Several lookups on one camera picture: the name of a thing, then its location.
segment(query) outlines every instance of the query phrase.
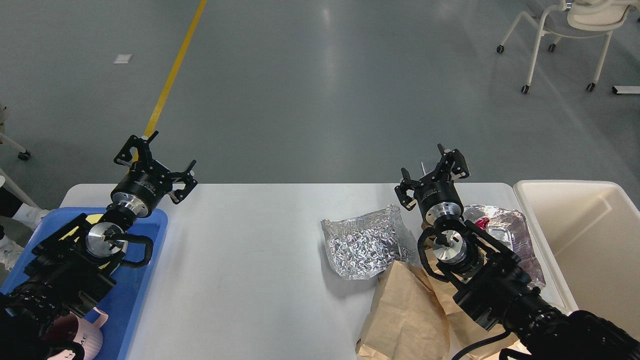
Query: white sticker on floor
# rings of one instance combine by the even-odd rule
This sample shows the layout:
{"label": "white sticker on floor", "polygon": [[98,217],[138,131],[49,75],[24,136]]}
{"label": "white sticker on floor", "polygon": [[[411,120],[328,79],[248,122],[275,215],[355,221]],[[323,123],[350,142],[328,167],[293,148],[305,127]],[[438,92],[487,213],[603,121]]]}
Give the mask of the white sticker on floor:
{"label": "white sticker on floor", "polygon": [[119,54],[118,56],[116,56],[116,59],[113,60],[114,64],[128,64],[129,60],[131,60],[131,56],[133,56],[133,54]]}

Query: chair leg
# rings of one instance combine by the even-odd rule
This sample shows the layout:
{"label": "chair leg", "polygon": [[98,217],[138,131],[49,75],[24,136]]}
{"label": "chair leg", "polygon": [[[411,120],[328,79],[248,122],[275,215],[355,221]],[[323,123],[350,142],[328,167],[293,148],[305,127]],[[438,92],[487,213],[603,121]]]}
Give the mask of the chair leg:
{"label": "chair leg", "polygon": [[538,28],[538,34],[536,35],[536,44],[533,47],[533,55],[531,56],[531,65],[529,66],[529,76],[527,77],[527,84],[523,88],[531,86],[531,79],[533,78],[533,69],[536,67],[536,59],[538,59],[538,48],[540,47],[540,40],[545,36],[543,28],[544,24],[540,24]]}
{"label": "chair leg", "polygon": [[29,195],[23,192],[22,189],[20,189],[20,187],[16,183],[14,183],[13,180],[11,180],[11,178],[9,177],[9,175],[7,175],[6,172],[4,172],[1,168],[0,168],[0,176],[4,176],[5,185],[7,186],[7,188],[11,189],[11,191],[15,194],[16,197],[18,197],[18,199],[22,200],[23,203],[29,206],[39,208],[39,206],[33,200],[31,200]]}
{"label": "chair leg", "polygon": [[504,46],[504,43],[507,42],[507,39],[509,38],[509,36],[511,36],[511,33],[516,28],[516,25],[518,25],[518,23],[520,22],[520,19],[522,19],[523,16],[529,16],[529,14],[527,12],[521,12],[518,14],[518,16],[516,16],[516,19],[513,21],[513,24],[509,28],[509,31],[507,31],[507,35],[504,35],[504,39],[502,39],[502,42],[500,43],[500,45]]}
{"label": "chair leg", "polygon": [[11,145],[12,147],[14,147],[19,152],[26,152],[27,151],[25,148],[20,146],[20,144],[18,144],[17,142],[11,140],[11,138],[9,136],[6,136],[5,134],[0,133],[0,143],[5,143],[5,142],[7,144]]}
{"label": "chair leg", "polygon": [[609,42],[611,42],[611,35],[613,31],[606,34],[604,40],[604,46],[602,46],[602,54],[600,54],[600,60],[598,60],[598,67],[596,68],[596,74],[593,76],[593,84],[596,85],[600,79],[600,72],[602,71],[602,65],[604,64],[604,58],[607,56],[607,50],[609,48]]}
{"label": "chair leg", "polygon": [[556,38],[554,39],[554,41],[549,45],[549,52],[553,53],[556,50],[556,46],[558,45],[558,43],[560,42],[560,39],[562,39],[561,35],[556,35]]}

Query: blue tray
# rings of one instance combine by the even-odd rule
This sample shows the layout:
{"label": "blue tray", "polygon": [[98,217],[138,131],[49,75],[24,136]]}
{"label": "blue tray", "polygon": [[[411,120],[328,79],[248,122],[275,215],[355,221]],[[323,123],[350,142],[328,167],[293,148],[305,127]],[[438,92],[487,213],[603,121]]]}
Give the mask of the blue tray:
{"label": "blue tray", "polygon": [[[35,258],[31,250],[42,240],[80,213],[91,215],[103,212],[104,208],[61,208],[50,212],[33,233],[15,268],[0,287],[0,291],[7,294],[29,278],[22,271]],[[117,282],[116,286],[97,305],[98,309],[109,315],[109,320],[101,328],[104,340],[102,350],[95,360],[124,360],[127,357],[149,282],[162,250],[167,222],[164,211],[157,209],[148,218],[137,219],[129,229],[130,234],[145,235],[154,241],[153,256],[147,266],[142,268],[120,266],[111,274]],[[125,259],[138,261],[143,255],[144,245],[130,243]],[[97,317],[98,314],[91,310],[84,318],[93,322]]]}

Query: brown paper bag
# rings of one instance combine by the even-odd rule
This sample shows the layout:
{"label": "brown paper bag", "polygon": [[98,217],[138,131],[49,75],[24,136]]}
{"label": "brown paper bag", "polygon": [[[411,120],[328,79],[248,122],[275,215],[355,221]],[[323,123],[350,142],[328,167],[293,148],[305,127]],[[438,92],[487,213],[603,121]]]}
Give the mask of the brown paper bag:
{"label": "brown paper bag", "polygon": [[448,356],[447,318],[421,268],[395,261],[378,277],[356,353],[372,360],[441,360]]}
{"label": "brown paper bag", "polygon": [[[426,253],[431,268],[436,269],[435,265],[438,260],[433,255],[433,251],[427,250]],[[491,338],[492,336],[496,336],[504,332],[501,325],[496,325],[491,329],[491,331],[486,331],[480,325],[476,324],[469,315],[467,315],[464,310],[462,310],[460,306],[453,301],[453,295],[458,291],[450,282],[442,282],[432,279],[431,283],[445,314],[447,314],[451,330],[460,341],[460,345],[462,347],[469,346],[477,341]],[[506,339],[477,348],[469,352],[467,356],[473,360],[485,359],[497,352],[500,352],[503,348],[513,345],[517,340],[518,337],[515,336],[515,334],[511,334]]]}

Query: mug handle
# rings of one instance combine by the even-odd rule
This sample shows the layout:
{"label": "mug handle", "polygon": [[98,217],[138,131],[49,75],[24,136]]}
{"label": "mug handle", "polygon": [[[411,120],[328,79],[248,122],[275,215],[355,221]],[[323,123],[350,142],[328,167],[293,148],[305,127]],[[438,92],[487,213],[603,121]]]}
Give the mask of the mug handle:
{"label": "mug handle", "polygon": [[98,316],[98,319],[96,319],[96,320],[93,322],[93,324],[94,324],[98,329],[100,329],[100,328],[104,325],[104,323],[106,323],[106,322],[107,322],[107,319],[109,319],[109,314],[107,314],[107,313],[105,313],[104,311],[102,311],[102,310],[98,309],[97,307],[94,307],[94,308],[93,308],[93,310],[94,310],[96,313],[100,314],[100,316]]}

